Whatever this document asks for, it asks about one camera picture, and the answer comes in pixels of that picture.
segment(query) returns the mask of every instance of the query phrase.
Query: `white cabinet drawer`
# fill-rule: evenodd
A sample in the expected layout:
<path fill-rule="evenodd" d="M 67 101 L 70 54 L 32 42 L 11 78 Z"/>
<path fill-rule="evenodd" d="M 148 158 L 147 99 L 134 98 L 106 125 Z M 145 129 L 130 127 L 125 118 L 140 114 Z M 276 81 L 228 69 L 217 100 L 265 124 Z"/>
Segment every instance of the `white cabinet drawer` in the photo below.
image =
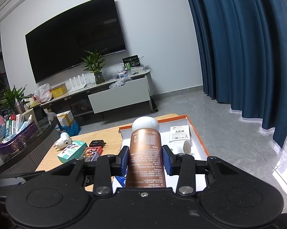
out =
<path fill-rule="evenodd" d="M 124 86 L 104 90 L 88 96 L 94 113 L 149 101 L 150 95 L 145 78 L 126 82 Z"/>

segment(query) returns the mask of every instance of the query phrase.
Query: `black round table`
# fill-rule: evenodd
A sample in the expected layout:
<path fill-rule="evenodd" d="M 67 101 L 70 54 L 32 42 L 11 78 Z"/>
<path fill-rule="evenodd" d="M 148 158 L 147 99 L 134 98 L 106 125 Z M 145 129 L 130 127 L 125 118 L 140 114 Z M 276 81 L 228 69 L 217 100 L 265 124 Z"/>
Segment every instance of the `black round table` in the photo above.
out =
<path fill-rule="evenodd" d="M 37 122 L 37 132 L 16 152 L 0 155 L 0 175 L 27 173 L 36 170 L 50 147 L 59 139 L 56 126 L 61 127 L 57 117 L 47 117 Z"/>

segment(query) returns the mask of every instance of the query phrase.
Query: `television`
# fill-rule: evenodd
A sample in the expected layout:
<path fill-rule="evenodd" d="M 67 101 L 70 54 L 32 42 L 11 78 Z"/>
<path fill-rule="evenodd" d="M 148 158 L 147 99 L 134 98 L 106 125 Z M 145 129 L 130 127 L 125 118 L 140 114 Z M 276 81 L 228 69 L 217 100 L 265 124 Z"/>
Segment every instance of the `television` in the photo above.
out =
<path fill-rule="evenodd" d="M 35 82 L 79 65 L 88 51 L 126 50 L 115 0 L 91 0 L 41 24 L 25 36 Z"/>

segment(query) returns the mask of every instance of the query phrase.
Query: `blue curtain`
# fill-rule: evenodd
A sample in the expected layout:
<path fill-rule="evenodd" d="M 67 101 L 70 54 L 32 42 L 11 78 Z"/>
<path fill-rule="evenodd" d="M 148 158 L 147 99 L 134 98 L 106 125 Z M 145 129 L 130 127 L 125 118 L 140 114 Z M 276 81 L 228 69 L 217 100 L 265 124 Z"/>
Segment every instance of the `blue curtain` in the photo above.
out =
<path fill-rule="evenodd" d="M 204 92 L 287 136 L 287 0 L 188 0 Z"/>

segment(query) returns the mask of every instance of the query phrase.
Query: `purple basket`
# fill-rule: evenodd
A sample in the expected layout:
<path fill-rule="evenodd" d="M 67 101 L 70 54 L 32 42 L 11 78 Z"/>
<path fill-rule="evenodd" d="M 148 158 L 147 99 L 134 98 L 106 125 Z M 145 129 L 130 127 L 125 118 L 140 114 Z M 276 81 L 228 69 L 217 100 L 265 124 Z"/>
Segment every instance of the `purple basket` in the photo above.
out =
<path fill-rule="evenodd" d="M 37 132 L 37 126 L 35 122 L 32 121 L 24 130 L 22 130 L 22 132 L 17 134 L 9 142 L 0 144 L 0 154 L 7 155 L 16 152 L 36 132 Z"/>

